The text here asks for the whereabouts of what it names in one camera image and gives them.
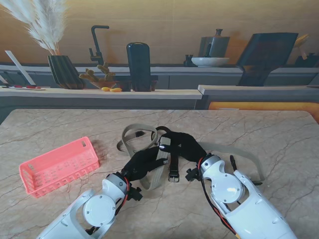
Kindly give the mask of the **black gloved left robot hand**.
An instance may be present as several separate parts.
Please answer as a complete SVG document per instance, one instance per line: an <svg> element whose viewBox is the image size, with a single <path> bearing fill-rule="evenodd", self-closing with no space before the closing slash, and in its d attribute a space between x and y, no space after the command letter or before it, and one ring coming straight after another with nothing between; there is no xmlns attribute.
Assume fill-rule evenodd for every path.
<svg viewBox="0 0 319 239"><path fill-rule="evenodd" d="M135 153L130 161L121 170L121 175L128 181L144 178L148 172L164 166L168 159L161 156L157 159L159 147L152 147Z"/></svg>

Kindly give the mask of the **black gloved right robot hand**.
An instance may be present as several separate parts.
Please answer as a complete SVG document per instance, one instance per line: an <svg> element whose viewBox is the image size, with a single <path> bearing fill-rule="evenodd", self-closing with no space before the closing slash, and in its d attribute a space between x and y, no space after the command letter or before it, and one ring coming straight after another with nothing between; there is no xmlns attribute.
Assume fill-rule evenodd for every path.
<svg viewBox="0 0 319 239"><path fill-rule="evenodd" d="M207 153L193 136L184 132L171 131L162 135L171 140L170 145L161 143L159 149L184 159L198 163Z"/></svg>

